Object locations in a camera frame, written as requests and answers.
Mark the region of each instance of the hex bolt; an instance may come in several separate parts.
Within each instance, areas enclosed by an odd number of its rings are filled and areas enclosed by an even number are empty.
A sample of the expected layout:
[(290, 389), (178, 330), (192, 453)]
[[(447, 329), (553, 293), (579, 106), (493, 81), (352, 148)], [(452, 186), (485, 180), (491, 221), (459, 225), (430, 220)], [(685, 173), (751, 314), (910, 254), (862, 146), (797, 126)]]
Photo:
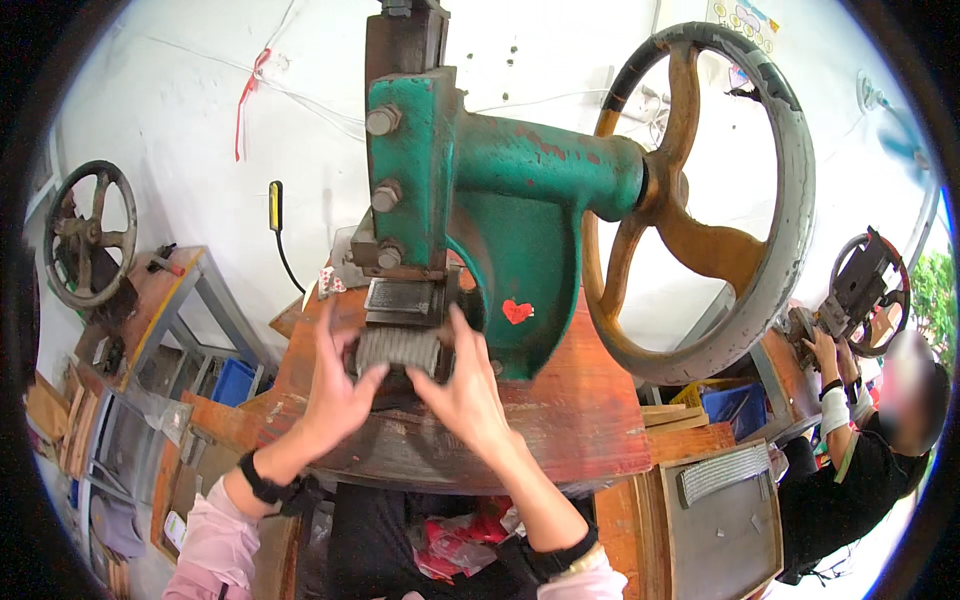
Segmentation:
[(400, 197), (391, 185), (378, 185), (370, 197), (370, 204), (377, 212), (390, 212), (400, 202)]
[(371, 135), (386, 135), (400, 124), (400, 111), (394, 105), (377, 107), (367, 113), (367, 131)]
[(396, 248), (384, 248), (380, 251), (376, 262), (383, 269), (394, 269), (400, 266), (400, 251)]

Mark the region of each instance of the handwheel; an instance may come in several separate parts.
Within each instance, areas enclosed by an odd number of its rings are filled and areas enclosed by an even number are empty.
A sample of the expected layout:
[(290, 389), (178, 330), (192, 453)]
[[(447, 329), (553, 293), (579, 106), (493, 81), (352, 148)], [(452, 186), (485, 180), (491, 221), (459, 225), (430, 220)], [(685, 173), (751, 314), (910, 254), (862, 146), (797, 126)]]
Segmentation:
[[(697, 58), (709, 49), (743, 69), (756, 86), (777, 149), (777, 206), (766, 242), (735, 228), (697, 222), (685, 210), (684, 164), (700, 118)], [(778, 68), (745, 37), (719, 25), (685, 23), (651, 36), (620, 70), (595, 134), (613, 133), (620, 111), (643, 75), (669, 55), (671, 109), (660, 147), (644, 157), (646, 183), (613, 240), (607, 280), (600, 269), (597, 217), (585, 212), (583, 284), (593, 324), (607, 351), (630, 373), (658, 385), (682, 385), (722, 371), (745, 354), (786, 305), (803, 269), (813, 230), (813, 144), (793, 90)], [(623, 333), (627, 276), (636, 243), (655, 227), (688, 269), (725, 279), (736, 294), (726, 318), (696, 343), (669, 352), (641, 348)]]
[[(73, 209), (73, 186), (81, 179), (97, 176), (97, 187), (93, 192), (93, 211), (89, 218), (78, 217)], [(107, 188), (116, 183), (127, 209), (127, 229), (125, 231), (103, 231), (101, 222), (104, 216), (104, 202)], [(70, 244), (77, 253), (79, 275), (76, 290), (71, 292), (60, 278), (54, 257), (54, 240), (60, 238), (61, 244)], [(136, 245), (136, 204), (133, 202), (133, 190), (124, 174), (112, 162), (91, 160), (81, 165), (63, 182), (57, 197), (54, 198), (47, 214), (46, 231), (43, 238), (43, 261), (47, 277), (57, 298), (75, 310), (90, 310), (109, 300), (133, 264), (133, 249)], [(91, 250), (101, 248), (119, 248), (123, 254), (120, 267), (109, 284), (94, 291)]]
[[(833, 283), (840, 275), (840, 269), (844, 265), (844, 259), (847, 258), (854, 249), (865, 247), (869, 241), (870, 237), (868, 234), (863, 233), (847, 242), (847, 245), (843, 247), (843, 250), (840, 251), (836, 261), (833, 263), (833, 271), (830, 272), (829, 289), (833, 289)], [(857, 356), (862, 356), (863, 358), (877, 358), (878, 356), (886, 354), (890, 343), (894, 340), (894, 336), (906, 328), (907, 316), (910, 314), (910, 275), (906, 272), (903, 257), (900, 256), (900, 253), (897, 252), (897, 249), (894, 248), (894, 245), (891, 244), (887, 238), (881, 235), (880, 241), (883, 242), (883, 251), (887, 259), (894, 265), (894, 271), (900, 275), (900, 281), (902, 282), (900, 287), (902, 289), (887, 292), (880, 301), (879, 306), (881, 308), (887, 308), (888, 306), (899, 304), (902, 315), (900, 316), (900, 324), (897, 326), (897, 331), (895, 331), (894, 335), (890, 336), (886, 342), (879, 346), (874, 347), (870, 345), (874, 337), (874, 320), (871, 318), (873, 315), (863, 321), (863, 339), (860, 342), (852, 339), (853, 334), (856, 333), (860, 324), (857, 324), (857, 326), (848, 333), (847, 342), (850, 344), (850, 350)]]

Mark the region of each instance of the pink sleeve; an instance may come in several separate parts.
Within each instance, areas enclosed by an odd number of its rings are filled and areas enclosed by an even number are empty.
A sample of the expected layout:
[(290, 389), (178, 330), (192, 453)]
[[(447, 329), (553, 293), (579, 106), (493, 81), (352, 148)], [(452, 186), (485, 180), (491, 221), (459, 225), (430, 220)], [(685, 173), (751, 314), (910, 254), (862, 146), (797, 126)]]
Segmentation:
[(562, 576), (537, 589), (537, 600), (622, 600), (627, 578), (604, 555), (589, 571)]
[(216, 598), (223, 583), (229, 586), (227, 598), (252, 598), (253, 553), (259, 547), (257, 520), (237, 510), (221, 477), (206, 498), (197, 494), (187, 514), (186, 540), (164, 600), (202, 600), (211, 591)]

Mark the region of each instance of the red heart sticker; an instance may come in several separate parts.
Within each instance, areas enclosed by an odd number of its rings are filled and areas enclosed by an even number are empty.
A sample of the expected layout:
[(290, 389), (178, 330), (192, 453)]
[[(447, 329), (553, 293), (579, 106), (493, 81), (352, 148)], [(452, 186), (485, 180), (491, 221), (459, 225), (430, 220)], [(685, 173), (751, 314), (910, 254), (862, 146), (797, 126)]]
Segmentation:
[(516, 325), (524, 321), (527, 317), (533, 316), (534, 307), (530, 304), (530, 302), (525, 302), (517, 306), (516, 302), (513, 300), (504, 300), (503, 314), (507, 317), (507, 321)]

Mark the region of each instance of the person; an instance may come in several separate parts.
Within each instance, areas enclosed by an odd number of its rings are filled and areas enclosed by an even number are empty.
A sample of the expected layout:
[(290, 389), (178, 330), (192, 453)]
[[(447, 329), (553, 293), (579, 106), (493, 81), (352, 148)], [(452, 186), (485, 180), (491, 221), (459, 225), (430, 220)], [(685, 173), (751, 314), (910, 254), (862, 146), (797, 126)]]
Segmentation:
[[(368, 369), (356, 384), (349, 379), (343, 353), (357, 331), (331, 333), (332, 304), (325, 304), (316, 328), (317, 364), (303, 418), (273, 444), (242, 459), (206, 498), (197, 494), (165, 600), (252, 598), (257, 523), (276, 512), (264, 485), (274, 491), (288, 486), (367, 419), (389, 368)], [(436, 417), (502, 482), (518, 508), (529, 544), (514, 556), (514, 563), (532, 567), (517, 570), (517, 564), (497, 560), (456, 586), (430, 580), (413, 561), (403, 497), (397, 496), (401, 492), (341, 483), (329, 544), (328, 597), (622, 598), (627, 580), (611, 568), (596, 527), (551, 483), (523, 437), (511, 429), (483, 335), (469, 327), (455, 305), (450, 320), (457, 361), (448, 384), (437, 385), (416, 369), (407, 368), (407, 374)], [(539, 578), (525, 578), (524, 573)]]
[(783, 528), (778, 580), (793, 585), (825, 556), (869, 533), (897, 500), (917, 488), (949, 402), (947, 370), (933, 361), (929, 345), (915, 331), (898, 334), (887, 352), (879, 411), (858, 389), (846, 340), (836, 344), (819, 329), (815, 338), (804, 341), (820, 365), (820, 435), (830, 464), (817, 469), (804, 437), (783, 449), (790, 466), (778, 492)]

